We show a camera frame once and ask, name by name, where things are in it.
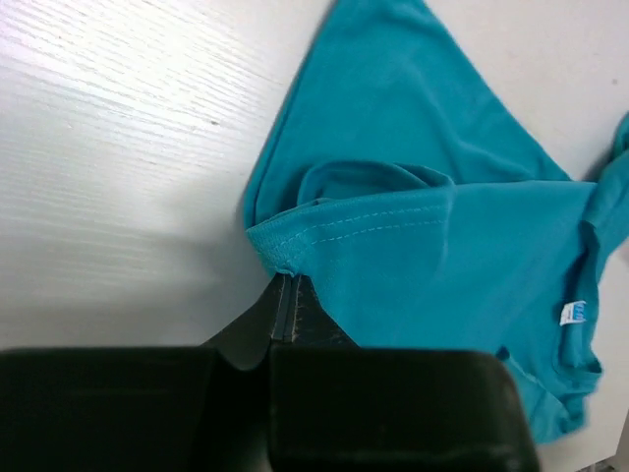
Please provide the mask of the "teal cloth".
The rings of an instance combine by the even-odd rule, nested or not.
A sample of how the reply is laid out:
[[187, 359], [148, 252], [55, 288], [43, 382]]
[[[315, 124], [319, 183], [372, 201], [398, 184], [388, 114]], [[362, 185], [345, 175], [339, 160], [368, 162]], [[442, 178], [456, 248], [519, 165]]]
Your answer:
[[532, 436], [580, 430], [598, 285], [628, 235], [628, 127], [571, 179], [421, 1], [337, 1], [247, 187], [246, 233], [363, 347], [498, 356]]

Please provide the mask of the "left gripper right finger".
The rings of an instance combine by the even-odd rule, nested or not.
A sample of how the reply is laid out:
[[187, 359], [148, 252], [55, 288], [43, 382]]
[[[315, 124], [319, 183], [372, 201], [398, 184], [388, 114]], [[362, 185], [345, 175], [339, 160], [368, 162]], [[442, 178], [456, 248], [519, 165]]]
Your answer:
[[277, 275], [268, 352], [276, 471], [537, 471], [515, 383], [466, 350], [361, 348], [311, 281]]

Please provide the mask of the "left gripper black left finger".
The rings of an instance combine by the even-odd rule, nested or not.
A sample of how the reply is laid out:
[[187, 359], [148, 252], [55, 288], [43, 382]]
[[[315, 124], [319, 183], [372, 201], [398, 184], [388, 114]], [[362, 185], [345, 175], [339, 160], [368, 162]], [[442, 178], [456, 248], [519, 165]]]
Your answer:
[[289, 277], [273, 277], [199, 346], [3, 351], [2, 469], [214, 469], [265, 426], [265, 359], [290, 288]]

